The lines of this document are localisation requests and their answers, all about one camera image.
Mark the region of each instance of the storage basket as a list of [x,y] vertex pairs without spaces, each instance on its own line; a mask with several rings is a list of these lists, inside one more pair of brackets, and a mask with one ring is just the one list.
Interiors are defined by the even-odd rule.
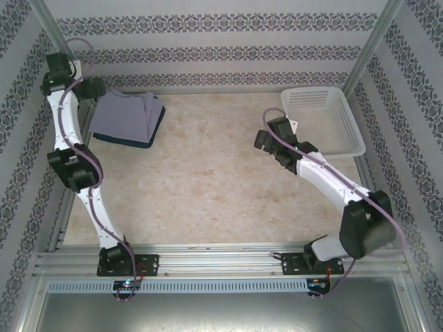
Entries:
[[282,92],[287,117],[298,122],[296,135],[308,141],[328,159],[365,153],[365,143],[342,90],[313,86]]

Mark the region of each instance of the folded cloth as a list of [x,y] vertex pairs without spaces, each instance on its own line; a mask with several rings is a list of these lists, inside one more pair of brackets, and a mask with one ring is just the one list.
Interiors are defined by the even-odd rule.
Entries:
[[108,90],[97,104],[89,131],[100,140],[148,148],[164,113],[162,101],[151,92],[130,95]]

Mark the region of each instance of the marble surface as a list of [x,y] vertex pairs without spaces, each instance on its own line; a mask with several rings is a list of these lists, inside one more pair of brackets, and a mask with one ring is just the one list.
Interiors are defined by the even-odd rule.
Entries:
[[[159,98],[166,114],[150,149],[89,145],[110,215],[131,243],[309,241],[339,229],[341,213],[318,189],[253,147],[263,111],[282,106],[279,93]],[[353,158],[331,164],[359,183]],[[96,243],[76,198],[64,244]]]

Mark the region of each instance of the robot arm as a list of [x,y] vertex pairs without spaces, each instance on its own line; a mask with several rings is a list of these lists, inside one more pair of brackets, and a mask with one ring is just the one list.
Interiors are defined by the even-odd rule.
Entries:
[[[254,146],[273,154],[283,167],[315,185],[342,213],[339,233],[313,240],[304,247],[303,256],[308,266],[315,268],[316,264],[335,257],[351,256],[359,259],[394,241],[396,234],[392,224],[323,167],[327,161],[315,146],[309,142],[298,142],[286,117],[271,120],[268,125],[279,138],[319,160],[322,165],[286,148],[273,139],[268,131],[260,130],[257,133]],[[346,178],[329,164],[328,167]],[[348,181],[353,184],[353,188],[372,199],[392,216],[388,195],[382,191],[371,192]]]
[[60,122],[58,111],[60,100],[66,88],[74,82],[75,78],[72,75],[73,71],[68,58],[64,53],[47,55],[46,61],[48,62],[49,72],[44,76],[41,90],[51,106],[55,125],[54,151],[48,154],[48,163],[65,187],[77,194],[93,221],[101,247],[99,268],[106,271],[130,271],[131,257],[129,253],[119,241],[104,231],[106,229],[126,243],[123,233],[112,223],[107,214],[101,195],[101,186],[96,186],[99,181],[97,170],[90,161],[71,148],[74,146],[101,168],[98,159],[82,141],[77,112],[79,100],[101,97],[106,93],[105,85],[98,78],[84,79],[77,84],[72,91],[66,94],[63,100]]

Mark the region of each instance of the patterned wallpaper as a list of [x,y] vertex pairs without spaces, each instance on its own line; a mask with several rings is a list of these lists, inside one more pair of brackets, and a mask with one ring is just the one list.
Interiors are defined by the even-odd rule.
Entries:
[[[385,4],[48,1],[66,37],[84,37],[97,48],[96,75],[125,91],[156,93],[342,86]],[[81,60],[91,59],[83,45],[73,47]]]
[[39,89],[53,45],[26,0],[0,0],[0,11],[0,332],[6,332],[33,257],[47,248],[64,187],[46,162],[54,129]]
[[354,90],[372,182],[390,193],[432,331],[443,330],[443,11],[405,1]]

